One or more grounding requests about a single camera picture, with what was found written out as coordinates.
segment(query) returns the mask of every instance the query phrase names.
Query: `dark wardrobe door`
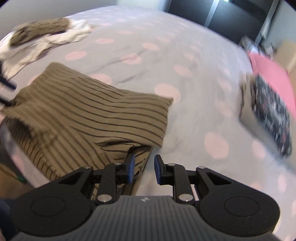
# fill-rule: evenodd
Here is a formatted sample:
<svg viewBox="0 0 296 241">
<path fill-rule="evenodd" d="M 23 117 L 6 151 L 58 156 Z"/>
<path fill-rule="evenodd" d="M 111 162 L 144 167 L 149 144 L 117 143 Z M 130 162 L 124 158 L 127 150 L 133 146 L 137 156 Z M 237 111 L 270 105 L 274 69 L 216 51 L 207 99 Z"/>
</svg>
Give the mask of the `dark wardrobe door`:
<svg viewBox="0 0 296 241">
<path fill-rule="evenodd" d="M 172 0 L 169 13 L 204 25 L 213 0 Z"/>
<path fill-rule="evenodd" d="M 271 4 L 272 0 L 220 0 L 208 27 L 235 43 L 245 35 L 255 40 Z"/>
</svg>

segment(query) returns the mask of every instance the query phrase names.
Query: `brown and white cloth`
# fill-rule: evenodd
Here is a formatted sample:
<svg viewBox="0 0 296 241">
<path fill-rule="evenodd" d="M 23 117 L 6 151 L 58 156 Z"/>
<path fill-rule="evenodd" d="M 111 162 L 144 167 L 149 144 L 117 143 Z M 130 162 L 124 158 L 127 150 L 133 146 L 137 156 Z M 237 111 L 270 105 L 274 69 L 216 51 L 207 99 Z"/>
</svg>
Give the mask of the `brown and white cloth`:
<svg viewBox="0 0 296 241">
<path fill-rule="evenodd" d="M 63 32 L 70 27 L 71 21 L 68 18 L 56 18 L 22 23 L 13 28 L 14 33 L 10 39 L 10 46 L 26 43 L 33 38 L 40 37 L 45 34 Z"/>
<path fill-rule="evenodd" d="M 161 147 L 172 99 L 117 89 L 51 63 L 1 111 L 13 139 L 54 180 L 79 167 L 102 169 L 135 155 L 139 177 Z"/>
</svg>

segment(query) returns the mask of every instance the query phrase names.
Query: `pink polka dot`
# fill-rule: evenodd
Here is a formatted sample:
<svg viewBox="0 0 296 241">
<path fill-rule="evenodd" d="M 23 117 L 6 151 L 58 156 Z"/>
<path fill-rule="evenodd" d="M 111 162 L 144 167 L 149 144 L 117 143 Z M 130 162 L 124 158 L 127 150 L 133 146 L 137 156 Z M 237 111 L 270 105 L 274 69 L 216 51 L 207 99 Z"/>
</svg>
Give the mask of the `pink polka dot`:
<svg viewBox="0 0 296 241">
<path fill-rule="evenodd" d="M 184 53 L 183 54 L 184 55 L 184 57 L 185 58 L 187 58 L 188 60 L 190 60 L 190 61 L 193 61 L 193 60 L 195 60 L 195 57 L 194 57 L 194 55 L 192 54 L 192 53 Z"/>
<path fill-rule="evenodd" d="M 224 159 L 228 156 L 229 145 L 218 133 L 207 133 L 204 139 L 204 145 L 207 153 L 213 159 Z"/>
<path fill-rule="evenodd" d="M 111 23 L 101 23 L 100 25 L 103 26 L 103 27 L 107 27 L 107 26 L 110 26 L 112 24 Z"/>
<path fill-rule="evenodd" d="M 163 42 L 163 43 L 169 43 L 170 40 L 168 38 L 164 38 L 164 37 L 156 37 L 156 39 L 158 39 L 159 41 Z"/>
<path fill-rule="evenodd" d="M 135 29 L 139 29 L 139 30 L 145 30 L 146 28 L 143 26 L 134 26 Z"/>
<path fill-rule="evenodd" d="M 151 27 L 155 26 L 153 23 L 144 23 L 144 25 L 151 26 Z"/>
<path fill-rule="evenodd" d="M 287 235 L 287 237 L 285 237 L 284 241 L 291 241 L 291 235 Z"/>
<path fill-rule="evenodd" d="M 119 34 L 126 34 L 126 35 L 128 35 L 128 34 L 133 34 L 132 31 L 127 31 L 127 30 L 117 31 L 117 33 L 119 33 Z"/>
<path fill-rule="evenodd" d="M 287 189 L 287 178 L 286 176 L 281 173 L 278 177 L 278 191 L 283 194 Z"/>
<path fill-rule="evenodd" d="M 279 217 L 279 220 L 278 220 L 278 222 L 276 224 L 276 227 L 274 228 L 273 233 L 274 234 L 277 233 L 280 227 L 281 227 L 281 217 Z"/>
<path fill-rule="evenodd" d="M 251 188 L 254 188 L 258 191 L 262 190 L 262 185 L 259 182 L 252 182 L 250 185 Z"/>
<path fill-rule="evenodd" d="M 0 123 L 4 120 L 5 115 L 3 113 L 0 113 Z"/>
<path fill-rule="evenodd" d="M 114 39 L 98 39 L 96 41 L 98 44 L 111 44 L 114 43 Z"/>
<path fill-rule="evenodd" d="M 175 36 L 176 36 L 176 34 L 175 34 L 175 33 L 172 33 L 172 32 L 166 32 L 166 34 L 167 34 L 168 36 L 170 36 L 170 37 L 175 37 Z"/>
<path fill-rule="evenodd" d="M 159 47 L 156 44 L 153 43 L 143 43 L 142 44 L 143 48 L 151 51 L 158 51 Z"/>
<path fill-rule="evenodd" d="M 259 160 L 264 159 L 264 157 L 266 156 L 265 147 L 258 140 L 253 140 L 252 151 L 254 156 L 257 157 Z"/>
<path fill-rule="evenodd" d="M 291 216 L 292 218 L 296 216 L 296 199 L 294 200 L 291 206 Z"/>
<path fill-rule="evenodd" d="M 232 117 L 232 112 L 224 101 L 215 99 L 215 107 L 226 118 Z"/>
<path fill-rule="evenodd" d="M 230 70 L 228 68 L 224 68 L 223 73 L 226 74 L 227 76 L 230 76 Z"/>
<path fill-rule="evenodd" d="M 120 59 L 122 60 L 122 62 L 124 62 L 126 64 L 140 64 L 140 63 L 142 63 L 142 59 L 138 55 L 136 55 L 135 53 L 125 55 L 125 56 L 121 57 Z"/>
<path fill-rule="evenodd" d="M 17 154 L 13 154 L 11 156 L 11 159 L 13 160 L 13 162 L 15 163 L 17 168 L 20 170 L 20 172 L 25 175 L 25 166 L 24 166 L 24 163 L 23 163 L 22 159 L 20 158 L 20 156 Z"/>
<path fill-rule="evenodd" d="M 168 98 L 173 98 L 173 104 L 178 103 L 181 100 L 180 91 L 170 84 L 159 83 L 154 88 L 154 93 Z"/>
<path fill-rule="evenodd" d="M 112 78 L 106 74 L 93 74 L 90 77 L 99 80 L 107 85 L 112 84 Z"/>
<path fill-rule="evenodd" d="M 65 59 L 67 61 L 78 60 L 85 57 L 87 53 L 85 51 L 75 51 L 66 55 Z"/>
<path fill-rule="evenodd" d="M 38 76 L 39 76 L 39 74 L 33 76 L 32 78 L 30 78 L 29 81 L 28 81 L 28 83 L 27 83 L 27 86 L 29 86 L 30 84 L 32 84 L 32 82 L 33 82 Z"/>
<path fill-rule="evenodd" d="M 232 91 L 231 85 L 226 80 L 218 78 L 217 82 L 224 91 L 227 91 L 227 92 Z"/>
<path fill-rule="evenodd" d="M 193 77 L 192 72 L 185 66 L 182 65 L 175 65 L 174 70 L 177 74 L 185 76 L 185 77 Z"/>
</svg>

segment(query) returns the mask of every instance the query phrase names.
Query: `white wall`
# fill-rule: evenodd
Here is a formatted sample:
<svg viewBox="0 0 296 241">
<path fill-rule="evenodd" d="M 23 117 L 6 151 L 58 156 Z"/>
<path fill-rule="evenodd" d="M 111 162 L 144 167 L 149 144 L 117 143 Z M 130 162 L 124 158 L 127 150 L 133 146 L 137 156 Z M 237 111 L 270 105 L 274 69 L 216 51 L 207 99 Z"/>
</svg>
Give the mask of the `white wall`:
<svg viewBox="0 0 296 241">
<path fill-rule="evenodd" d="M 171 0 L 118 0 L 118 5 L 126 7 L 144 7 L 157 10 L 166 10 Z"/>
<path fill-rule="evenodd" d="M 296 11 L 282 0 L 263 45 L 268 46 L 273 43 L 276 47 L 279 47 L 285 39 L 296 42 Z"/>
<path fill-rule="evenodd" d="M 66 17 L 96 7 L 116 5 L 116 2 L 117 0 L 8 0 L 0 8 L 0 39 L 20 23 Z"/>
</svg>

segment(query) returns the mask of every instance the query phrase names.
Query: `white towel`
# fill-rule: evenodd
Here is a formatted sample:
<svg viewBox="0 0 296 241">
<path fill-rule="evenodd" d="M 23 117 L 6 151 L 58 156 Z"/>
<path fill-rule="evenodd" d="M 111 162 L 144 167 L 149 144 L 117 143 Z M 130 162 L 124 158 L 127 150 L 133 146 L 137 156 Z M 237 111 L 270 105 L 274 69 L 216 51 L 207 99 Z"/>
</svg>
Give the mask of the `white towel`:
<svg viewBox="0 0 296 241">
<path fill-rule="evenodd" d="M 0 41 L 0 61 L 2 61 L 3 76 L 9 80 L 27 64 L 36 61 L 41 53 L 60 44 L 80 41 L 90 32 L 91 26 L 86 20 L 71 20 L 71 28 L 66 32 L 44 35 L 17 47 L 9 45 L 13 32 L 9 33 Z"/>
</svg>

